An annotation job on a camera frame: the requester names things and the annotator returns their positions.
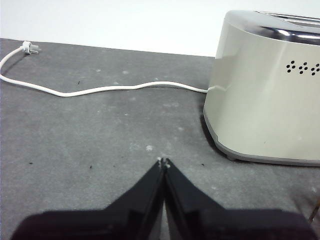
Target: electrical plug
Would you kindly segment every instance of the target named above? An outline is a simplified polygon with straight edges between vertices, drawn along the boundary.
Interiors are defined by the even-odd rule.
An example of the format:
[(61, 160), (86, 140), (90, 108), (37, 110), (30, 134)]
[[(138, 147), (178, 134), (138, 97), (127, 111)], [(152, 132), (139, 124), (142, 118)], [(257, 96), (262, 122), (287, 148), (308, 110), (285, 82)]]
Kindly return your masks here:
[(22, 43), (23, 52), (25, 54), (38, 54), (41, 50), (38, 45), (33, 45), (30, 41), (24, 41)]

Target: white wall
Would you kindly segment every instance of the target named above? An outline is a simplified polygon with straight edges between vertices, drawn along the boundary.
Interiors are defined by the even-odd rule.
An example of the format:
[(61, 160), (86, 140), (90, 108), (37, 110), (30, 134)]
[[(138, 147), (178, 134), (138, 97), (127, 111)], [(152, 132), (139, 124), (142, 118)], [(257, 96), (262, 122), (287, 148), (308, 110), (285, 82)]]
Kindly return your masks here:
[(320, 17), (320, 0), (1, 0), (1, 37), (214, 56), (228, 10)]

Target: toaster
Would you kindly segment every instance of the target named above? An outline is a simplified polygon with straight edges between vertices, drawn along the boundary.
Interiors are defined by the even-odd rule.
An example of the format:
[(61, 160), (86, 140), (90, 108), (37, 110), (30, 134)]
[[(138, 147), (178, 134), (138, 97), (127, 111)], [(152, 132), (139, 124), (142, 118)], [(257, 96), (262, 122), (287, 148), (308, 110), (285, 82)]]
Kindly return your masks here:
[(320, 166), (320, 18), (229, 11), (203, 115), (230, 160)]

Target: gray countertop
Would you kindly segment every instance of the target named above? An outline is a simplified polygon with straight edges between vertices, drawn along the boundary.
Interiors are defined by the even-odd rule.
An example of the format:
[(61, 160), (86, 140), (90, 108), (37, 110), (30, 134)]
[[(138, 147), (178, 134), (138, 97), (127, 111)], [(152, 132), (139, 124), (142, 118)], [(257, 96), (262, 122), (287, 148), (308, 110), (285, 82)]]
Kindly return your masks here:
[[(20, 46), (1, 40), (1, 57)], [(206, 88), (204, 56), (38, 43), (7, 77), (62, 92), (174, 81)], [(226, 208), (281, 208), (308, 217), (320, 197), (319, 168), (230, 161), (204, 123), (205, 94), (174, 87), (62, 98), (1, 82), (1, 239), (28, 215), (102, 209), (169, 157)], [(169, 239), (162, 220), (161, 239)], [(319, 231), (320, 216), (313, 223)]]

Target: gray table surface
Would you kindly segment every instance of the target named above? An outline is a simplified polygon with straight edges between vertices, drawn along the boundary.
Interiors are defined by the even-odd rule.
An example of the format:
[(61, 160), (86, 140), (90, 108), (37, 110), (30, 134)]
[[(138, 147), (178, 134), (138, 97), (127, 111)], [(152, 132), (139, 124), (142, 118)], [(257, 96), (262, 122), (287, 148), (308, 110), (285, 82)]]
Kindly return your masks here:
[[(1, 57), (22, 42), (1, 40)], [(206, 88), (214, 59), (57, 43), (19, 53), (7, 77), (73, 92), (174, 81)], [(172, 87), (62, 98), (1, 82), (1, 239), (28, 215), (102, 209), (169, 157), (226, 208), (281, 208), (306, 218), (319, 168), (229, 161), (204, 124), (205, 94)], [(320, 217), (312, 224), (319, 231)], [(162, 220), (161, 239), (169, 239)]]

